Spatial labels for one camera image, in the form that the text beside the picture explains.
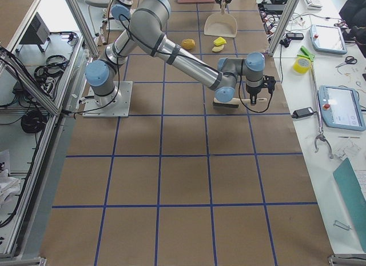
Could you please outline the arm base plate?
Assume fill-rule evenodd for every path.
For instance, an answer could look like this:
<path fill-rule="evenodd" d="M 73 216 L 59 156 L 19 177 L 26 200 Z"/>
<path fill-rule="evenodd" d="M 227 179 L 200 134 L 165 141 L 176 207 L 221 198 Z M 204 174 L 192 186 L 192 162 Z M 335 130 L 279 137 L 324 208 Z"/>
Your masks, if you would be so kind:
<path fill-rule="evenodd" d="M 89 87 L 82 116 L 85 118 L 128 118 L 130 110 L 130 100 L 132 95 L 132 81 L 114 81 L 114 91 L 104 97 L 94 94 L 92 87 Z"/>

